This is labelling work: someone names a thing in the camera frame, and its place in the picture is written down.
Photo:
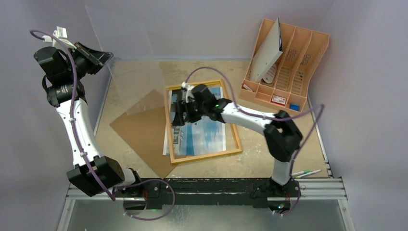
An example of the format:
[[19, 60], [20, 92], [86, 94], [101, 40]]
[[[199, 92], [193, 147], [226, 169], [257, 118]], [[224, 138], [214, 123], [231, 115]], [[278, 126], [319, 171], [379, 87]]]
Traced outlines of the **building photo print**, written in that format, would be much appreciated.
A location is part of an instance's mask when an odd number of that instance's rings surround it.
[[225, 125], [203, 116], [194, 123], [172, 128], [174, 154], [198, 156], [226, 150]]

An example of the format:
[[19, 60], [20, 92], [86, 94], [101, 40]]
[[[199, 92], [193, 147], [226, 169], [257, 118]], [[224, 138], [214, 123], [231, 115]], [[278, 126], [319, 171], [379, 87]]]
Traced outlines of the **yellow wooden picture frame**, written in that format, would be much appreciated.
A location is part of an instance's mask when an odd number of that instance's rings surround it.
[[165, 138], [164, 138], [164, 147], [163, 155], [170, 157], [170, 162], [172, 164], [181, 164], [186, 162], [204, 160], [208, 158], [221, 157], [226, 155], [234, 155], [242, 152], [242, 143], [239, 138], [238, 130], [236, 125], [233, 124], [224, 124], [225, 125], [225, 135], [226, 135], [226, 150], [216, 153], [203, 154], [198, 156], [183, 156], [177, 158], [174, 154], [173, 147], [173, 134], [171, 122], [174, 118], [174, 109], [171, 106], [171, 103], [176, 101], [176, 94], [181, 92], [180, 85], [169, 85], [164, 87], [164, 99], [165, 99], [165, 117], [166, 117], [166, 126], [165, 126]]

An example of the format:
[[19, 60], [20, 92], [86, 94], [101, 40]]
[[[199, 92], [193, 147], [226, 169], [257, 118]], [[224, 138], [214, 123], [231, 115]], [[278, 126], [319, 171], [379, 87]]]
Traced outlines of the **clear acrylic sheet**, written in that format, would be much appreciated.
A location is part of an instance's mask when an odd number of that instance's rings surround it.
[[126, 113], [164, 106], [166, 81], [144, 25], [108, 10], [86, 10], [101, 49], [113, 54], [108, 68]]

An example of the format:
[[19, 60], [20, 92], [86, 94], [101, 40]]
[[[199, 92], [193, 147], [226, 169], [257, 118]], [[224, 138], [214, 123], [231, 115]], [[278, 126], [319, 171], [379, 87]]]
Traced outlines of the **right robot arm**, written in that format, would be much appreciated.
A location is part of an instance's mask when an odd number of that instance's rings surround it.
[[230, 99], [217, 98], [205, 84], [193, 86], [183, 83], [170, 105], [175, 113], [172, 120], [174, 127], [207, 117], [263, 135], [268, 151], [274, 158], [271, 192], [281, 196], [288, 191], [294, 157], [300, 149], [303, 135], [287, 112], [265, 113], [240, 106]]

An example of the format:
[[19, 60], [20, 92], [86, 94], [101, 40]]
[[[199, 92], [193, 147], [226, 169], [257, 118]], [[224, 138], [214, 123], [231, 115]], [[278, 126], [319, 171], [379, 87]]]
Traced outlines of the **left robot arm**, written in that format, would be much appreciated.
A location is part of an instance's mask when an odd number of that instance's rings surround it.
[[143, 183], [131, 168], [101, 152], [88, 112], [85, 90], [80, 82], [87, 74], [98, 73], [113, 57], [111, 52], [96, 51], [76, 42], [67, 52], [48, 46], [39, 49], [34, 59], [44, 70], [42, 86], [47, 101], [62, 119], [70, 140], [73, 166], [67, 172], [71, 184], [88, 196], [110, 188], [125, 188], [132, 197], [143, 192]]

